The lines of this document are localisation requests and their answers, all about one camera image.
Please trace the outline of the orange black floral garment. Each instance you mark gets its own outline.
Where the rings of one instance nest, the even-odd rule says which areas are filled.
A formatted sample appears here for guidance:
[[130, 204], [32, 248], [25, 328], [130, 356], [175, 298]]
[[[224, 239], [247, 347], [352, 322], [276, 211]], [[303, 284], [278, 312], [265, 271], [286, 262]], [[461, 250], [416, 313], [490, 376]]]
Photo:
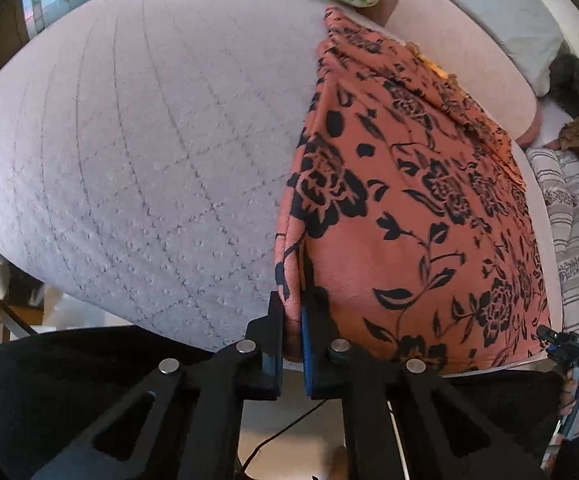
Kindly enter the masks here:
[[288, 354], [311, 309], [445, 374], [541, 356], [551, 312], [509, 135], [413, 44], [338, 6], [324, 25], [274, 246]]

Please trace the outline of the striped floral folded blanket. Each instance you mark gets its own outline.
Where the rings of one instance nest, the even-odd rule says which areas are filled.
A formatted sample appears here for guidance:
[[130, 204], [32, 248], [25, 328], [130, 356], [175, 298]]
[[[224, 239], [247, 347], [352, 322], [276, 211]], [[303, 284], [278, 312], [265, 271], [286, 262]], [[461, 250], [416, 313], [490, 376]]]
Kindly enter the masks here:
[[562, 299], [564, 330], [579, 330], [579, 158], [569, 151], [531, 148], [529, 165], [549, 217]]

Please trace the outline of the dark fuzzy cloth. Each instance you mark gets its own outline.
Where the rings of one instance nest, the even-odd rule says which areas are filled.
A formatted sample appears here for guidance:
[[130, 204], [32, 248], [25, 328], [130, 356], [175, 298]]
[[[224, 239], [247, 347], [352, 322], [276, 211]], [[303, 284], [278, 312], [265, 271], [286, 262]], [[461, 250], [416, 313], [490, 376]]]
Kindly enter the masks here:
[[579, 58], [562, 52], [550, 66], [550, 98], [571, 118], [579, 117]]

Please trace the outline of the white quilted mattress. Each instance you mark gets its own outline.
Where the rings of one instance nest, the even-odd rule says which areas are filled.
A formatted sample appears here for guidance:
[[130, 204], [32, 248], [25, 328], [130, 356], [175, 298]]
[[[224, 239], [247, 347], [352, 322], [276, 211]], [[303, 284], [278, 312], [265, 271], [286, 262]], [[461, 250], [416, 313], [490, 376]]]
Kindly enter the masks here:
[[[161, 335], [235, 341], [278, 293], [330, 6], [412, 44], [332, 0], [91, 0], [41, 32], [0, 70], [0, 254]], [[547, 208], [510, 139], [558, 329]]]

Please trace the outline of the light blue pillow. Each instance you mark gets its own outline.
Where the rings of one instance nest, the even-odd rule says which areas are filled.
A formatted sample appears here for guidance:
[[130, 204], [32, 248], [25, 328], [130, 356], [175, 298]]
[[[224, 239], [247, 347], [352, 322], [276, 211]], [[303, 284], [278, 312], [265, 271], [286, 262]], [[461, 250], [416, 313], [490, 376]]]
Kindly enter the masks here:
[[451, 0], [502, 48], [536, 96], [550, 91], [551, 65], [564, 42], [541, 0]]

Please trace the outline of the pink bolster cushion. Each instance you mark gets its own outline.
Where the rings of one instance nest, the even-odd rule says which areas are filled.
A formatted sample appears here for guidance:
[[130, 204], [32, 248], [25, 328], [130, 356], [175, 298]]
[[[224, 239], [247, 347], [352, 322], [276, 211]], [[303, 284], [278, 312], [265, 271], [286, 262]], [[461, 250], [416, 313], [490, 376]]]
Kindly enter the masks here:
[[521, 148], [541, 127], [538, 99], [511, 59], [450, 0], [379, 0], [361, 14], [457, 76], [467, 91]]

